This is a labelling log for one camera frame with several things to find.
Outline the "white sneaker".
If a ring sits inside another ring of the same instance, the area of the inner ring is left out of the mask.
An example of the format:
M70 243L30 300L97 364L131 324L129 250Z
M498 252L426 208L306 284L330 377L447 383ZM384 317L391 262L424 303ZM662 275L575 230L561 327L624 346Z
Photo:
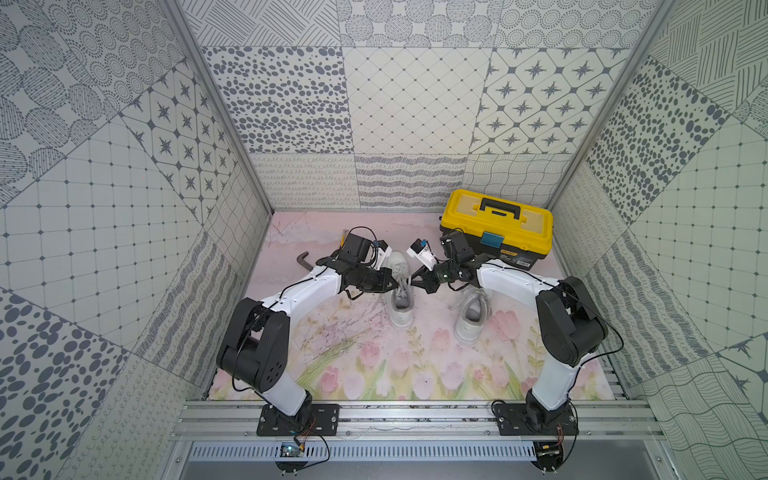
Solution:
M409 328L414 320L415 296L411 286L411 271L406 257L394 251L385 266L391 269L396 288L384 294L386 312L392 325L398 329Z
M492 315L491 295L485 289L474 286L468 286L462 293L454 335L459 342L471 345L478 340Z

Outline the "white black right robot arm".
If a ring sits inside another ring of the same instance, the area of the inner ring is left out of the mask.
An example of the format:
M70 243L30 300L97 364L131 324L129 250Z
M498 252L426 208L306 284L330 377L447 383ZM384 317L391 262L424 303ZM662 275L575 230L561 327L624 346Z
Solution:
M612 326L602 317L578 277L561 280L539 277L489 254L476 254L462 231L440 238L446 258L439 260L426 240L417 239L407 254L421 263L412 285L435 293L442 285L462 282L508 296L537 311L544 365L524 404L494 401L491 411L499 432L577 435L575 406L570 393L582 367L598 357L596 351Z

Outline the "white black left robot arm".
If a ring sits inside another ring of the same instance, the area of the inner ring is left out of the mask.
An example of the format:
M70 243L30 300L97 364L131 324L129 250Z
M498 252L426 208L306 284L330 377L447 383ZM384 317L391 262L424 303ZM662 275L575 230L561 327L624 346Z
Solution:
M318 404L287 372L290 329L326 300L345 293L350 300L366 293L383 294L398 283L384 265L392 248L349 232L337 250L316 261L302 279L262 300L244 298L232 313L216 365L231 380L259 395L260 437L334 436L340 406Z

